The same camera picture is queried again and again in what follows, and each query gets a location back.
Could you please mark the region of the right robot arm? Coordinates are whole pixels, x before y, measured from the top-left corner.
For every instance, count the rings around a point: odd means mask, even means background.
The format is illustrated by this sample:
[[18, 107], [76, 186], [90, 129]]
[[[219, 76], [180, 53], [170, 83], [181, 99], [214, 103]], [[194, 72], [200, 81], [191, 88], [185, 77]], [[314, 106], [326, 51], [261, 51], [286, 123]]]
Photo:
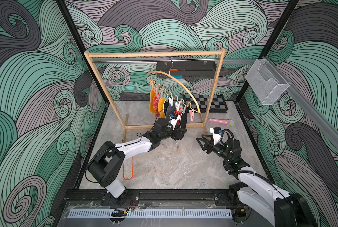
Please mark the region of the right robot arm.
[[226, 173], [245, 184], [237, 191], [238, 200], [255, 210], [274, 227], [315, 227], [317, 222], [306, 199], [292, 194], [258, 174], [242, 157], [240, 142], [233, 137], [223, 141], [220, 134], [196, 139], [206, 153], [223, 159]]

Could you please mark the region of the black insole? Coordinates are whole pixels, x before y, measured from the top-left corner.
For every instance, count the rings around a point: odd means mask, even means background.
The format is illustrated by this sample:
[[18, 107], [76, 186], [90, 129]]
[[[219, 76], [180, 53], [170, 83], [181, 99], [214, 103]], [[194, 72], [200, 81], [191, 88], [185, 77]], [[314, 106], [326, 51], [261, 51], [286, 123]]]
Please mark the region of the black insole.
[[187, 113], [183, 112], [180, 118], [180, 128], [185, 129], [187, 127]]

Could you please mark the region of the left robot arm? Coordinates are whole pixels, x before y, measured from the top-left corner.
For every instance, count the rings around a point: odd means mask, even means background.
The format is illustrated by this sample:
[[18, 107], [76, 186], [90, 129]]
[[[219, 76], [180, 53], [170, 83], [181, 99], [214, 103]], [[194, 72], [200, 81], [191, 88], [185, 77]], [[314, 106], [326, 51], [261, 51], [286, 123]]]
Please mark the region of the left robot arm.
[[162, 140], [181, 140], [186, 132], [187, 120], [182, 120], [181, 116], [159, 118], [149, 131], [136, 140], [120, 144], [105, 142], [88, 163], [87, 170], [96, 183], [114, 198], [119, 198], [126, 191], [126, 187], [117, 178], [125, 160], [156, 149]]

